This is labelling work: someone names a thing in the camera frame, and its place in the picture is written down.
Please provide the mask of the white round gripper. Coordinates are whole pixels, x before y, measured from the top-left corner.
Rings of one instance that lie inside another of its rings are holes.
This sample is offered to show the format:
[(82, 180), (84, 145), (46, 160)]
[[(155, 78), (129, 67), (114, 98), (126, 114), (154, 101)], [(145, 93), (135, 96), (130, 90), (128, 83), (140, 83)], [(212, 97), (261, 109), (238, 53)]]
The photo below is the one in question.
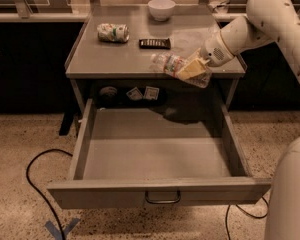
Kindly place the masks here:
[(215, 32), (206, 39), (201, 48), (198, 48), (187, 57), (187, 62), (177, 73), (180, 80), (192, 78), (204, 79), (211, 75), (206, 66), (207, 61), (211, 67), (219, 67), (234, 58), (234, 41), (229, 34), (222, 30)]

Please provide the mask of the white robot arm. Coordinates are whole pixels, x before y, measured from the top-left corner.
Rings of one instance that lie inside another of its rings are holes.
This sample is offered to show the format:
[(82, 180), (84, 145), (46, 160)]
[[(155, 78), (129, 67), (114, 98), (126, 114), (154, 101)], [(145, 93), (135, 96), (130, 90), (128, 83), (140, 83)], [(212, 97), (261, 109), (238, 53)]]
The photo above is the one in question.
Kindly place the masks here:
[[(214, 33), (188, 58), (193, 77), (273, 41), (300, 82), (300, 18), (291, 0), (247, 0), (246, 14)], [(300, 240), (300, 137), (281, 155), (271, 184), (264, 240)]]

